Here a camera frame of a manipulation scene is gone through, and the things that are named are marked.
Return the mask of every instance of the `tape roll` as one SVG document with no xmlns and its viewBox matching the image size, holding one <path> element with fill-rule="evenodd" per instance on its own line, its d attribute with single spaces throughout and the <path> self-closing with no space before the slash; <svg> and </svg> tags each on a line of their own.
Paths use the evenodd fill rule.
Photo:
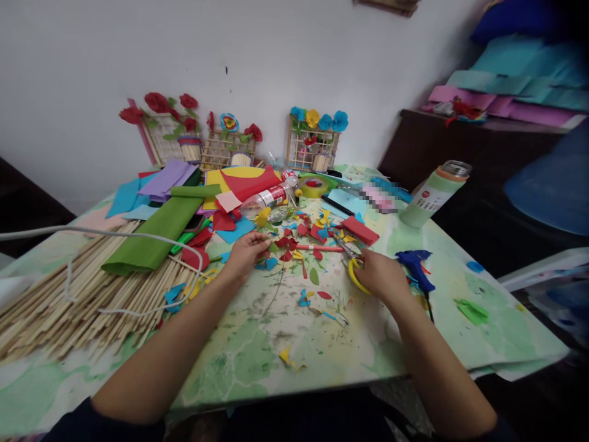
<svg viewBox="0 0 589 442">
<path fill-rule="evenodd" d="M 329 192 L 329 181 L 320 176 L 307 177 L 302 182 L 301 191 L 306 198 L 321 198 Z"/>
</svg>

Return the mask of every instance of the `thermos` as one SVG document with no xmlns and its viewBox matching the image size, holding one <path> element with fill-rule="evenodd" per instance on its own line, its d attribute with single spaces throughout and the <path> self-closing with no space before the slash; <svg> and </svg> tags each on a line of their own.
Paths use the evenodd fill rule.
<svg viewBox="0 0 589 442">
<path fill-rule="evenodd" d="M 466 163 L 446 161 L 432 172 L 399 219 L 410 227 L 422 227 L 466 183 L 471 170 Z"/>
</svg>

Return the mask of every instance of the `yellow paper flower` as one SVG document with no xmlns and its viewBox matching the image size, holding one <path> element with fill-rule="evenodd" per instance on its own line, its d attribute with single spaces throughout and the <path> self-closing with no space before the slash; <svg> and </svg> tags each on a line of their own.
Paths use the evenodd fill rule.
<svg viewBox="0 0 589 442">
<path fill-rule="evenodd" d="M 315 129 L 317 127 L 317 124 L 319 123 L 319 112 L 317 112 L 315 109 L 311 109 L 310 111 L 307 111 L 307 124 L 309 125 L 309 127 L 311 129 Z"/>
</svg>

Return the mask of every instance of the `scissors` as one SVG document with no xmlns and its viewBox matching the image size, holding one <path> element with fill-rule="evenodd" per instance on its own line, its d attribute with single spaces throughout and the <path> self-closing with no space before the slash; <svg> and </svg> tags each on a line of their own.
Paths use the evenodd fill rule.
<svg viewBox="0 0 589 442">
<path fill-rule="evenodd" d="M 352 252 L 352 250 L 345 244 L 345 242 L 341 238 L 334 239 L 341 246 L 341 248 L 343 248 L 345 254 L 348 255 L 348 273 L 350 275 L 350 278 L 352 278 L 353 283 L 356 284 L 356 287 L 362 290 L 362 292 L 366 293 L 367 295 L 371 295 L 370 291 L 365 286 L 360 284 L 360 281 L 354 273 L 354 267 L 362 268 L 360 267 L 360 264 L 358 264 L 358 261 L 364 261 L 364 257 L 362 255 L 358 255 L 357 253 Z"/>
</svg>

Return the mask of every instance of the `white cable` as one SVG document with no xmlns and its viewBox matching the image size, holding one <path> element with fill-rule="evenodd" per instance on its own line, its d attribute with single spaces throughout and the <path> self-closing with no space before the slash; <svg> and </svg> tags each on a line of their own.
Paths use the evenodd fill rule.
<svg viewBox="0 0 589 442">
<path fill-rule="evenodd" d="M 134 317 L 144 317 L 144 316 L 151 315 L 152 313 L 155 313 L 157 311 L 180 305 L 184 301 L 186 301 L 188 299 L 188 297 L 190 296 L 190 294 L 193 292 L 194 288 L 196 287 L 196 284 L 198 283 L 198 279 L 201 275 L 202 255 L 198 251 L 194 250 L 192 247 L 187 246 L 186 244 L 182 244 L 181 242 L 173 241 L 171 239 L 164 238 L 163 236 L 150 235 L 148 233 L 119 233 L 119 232 L 111 232 L 111 231 L 106 231 L 106 230 L 91 229 L 91 228 L 87 228 L 87 227 L 52 226 L 52 227 L 43 227 L 43 228 L 34 229 L 34 230 L 25 230 L 25 231 L 10 232 L 10 233 L 0 233 L 0 241 L 10 241 L 11 239 L 31 238 L 33 236 L 46 235 L 48 233 L 56 233 L 56 232 L 63 231 L 63 230 L 81 231 L 84 233 L 95 233 L 97 235 L 106 235 L 106 236 L 138 236 L 140 238 L 159 239 L 160 241 L 168 242 L 169 244 L 174 244 L 176 246 L 182 247 L 183 249 L 190 250 L 192 253 L 196 254 L 196 256 L 198 256 L 198 258 L 199 258 L 200 262 L 198 263 L 198 269 L 196 270 L 196 276 L 194 277 L 194 282 L 192 283 L 190 290 L 187 292 L 187 295 L 184 296 L 184 298 L 182 298 L 180 301 L 177 301 L 173 304 L 167 304 L 163 307 L 157 307 L 155 309 L 149 310 L 144 313 L 137 313 L 137 312 L 125 310 L 125 309 L 114 309 L 114 310 L 98 309 L 98 311 L 100 313 L 122 313 L 122 314 L 128 314 L 130 316 L 134 316 Z M 67 279 L 66 279 L 66 289 L 67 290 L 69 290 L 69 283 L 71 281 L 70 264 L 74 261 L 74 259 L 75 259 L 75 256 L 74 256 L 74 258 L 70 259 L 70 261 L 67 263 L 67 265 L 68 265 Z M 75 301 L 75 298 L 71 298 L 69 296 L 68 292 L 66 292 L 66 296 L 69 301 L 72 301 L 72 302 Z"/>
</svg>

